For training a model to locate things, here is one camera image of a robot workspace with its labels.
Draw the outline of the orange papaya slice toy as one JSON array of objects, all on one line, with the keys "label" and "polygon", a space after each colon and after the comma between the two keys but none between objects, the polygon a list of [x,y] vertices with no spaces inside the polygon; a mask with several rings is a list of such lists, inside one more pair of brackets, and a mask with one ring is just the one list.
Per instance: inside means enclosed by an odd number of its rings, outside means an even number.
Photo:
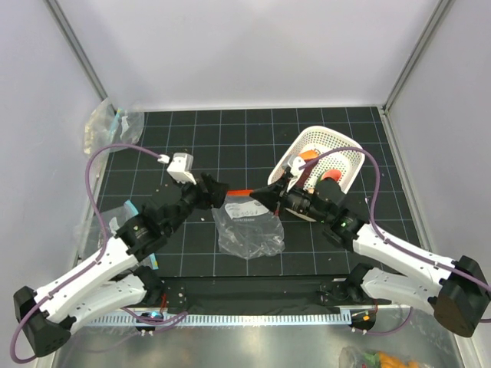
[{"label": "orange papaya slice toy", "polygon": [[320,155],[320,153],[316,149],[306,150],[306,151],[298,154],[298,156],[301,159],[303,159],[305,162],[316,159],[317,157],[319,157],[319,155]]}]

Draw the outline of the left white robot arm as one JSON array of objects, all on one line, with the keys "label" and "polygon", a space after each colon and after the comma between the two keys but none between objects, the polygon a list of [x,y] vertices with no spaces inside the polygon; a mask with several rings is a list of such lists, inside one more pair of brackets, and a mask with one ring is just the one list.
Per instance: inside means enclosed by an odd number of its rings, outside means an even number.
[{"label": "left white robot arm", "polygon": [[24,286],[13,295],[18,322],[11,340],[11,358],[23,334],[36,358],[65,345],[87,322],[114,309],[142,303],[157,305],[163,282],[141,261],[160,250],[195,210],[218,209],[229,185],[201,173],[186,173],[175,189],[154,193],[99,251],[43,287]]}]

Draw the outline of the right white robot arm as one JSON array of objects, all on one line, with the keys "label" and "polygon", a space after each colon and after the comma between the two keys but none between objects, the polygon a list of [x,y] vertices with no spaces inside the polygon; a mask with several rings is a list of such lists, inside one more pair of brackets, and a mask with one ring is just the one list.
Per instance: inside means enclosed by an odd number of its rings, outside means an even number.
[{"label": "right white robot arm", "polygon": [[471,337],[490,303],[490,286],[479,263],[418,248],[379,229],[333,179],[313,192],[288,187],[286,179],[251,192],[271,212],[287,209],[323,225],[329,243],[374,259],[393,269],[389,274],[370,265],[357,266],[345,281],[350,301],[368,298],[406,304],[434,316],[450,332]]}]

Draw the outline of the orange zipper clear bag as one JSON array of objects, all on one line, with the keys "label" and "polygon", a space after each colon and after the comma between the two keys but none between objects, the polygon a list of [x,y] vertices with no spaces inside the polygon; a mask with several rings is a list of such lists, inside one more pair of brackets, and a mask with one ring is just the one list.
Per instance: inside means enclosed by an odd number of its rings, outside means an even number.
[{"label": "orange zipper clear bag", "polygon": [[249,194],[229,191],[222,207],[212,210],[219,250],[244,260],[281,254],[285,250],[281,220]]}]

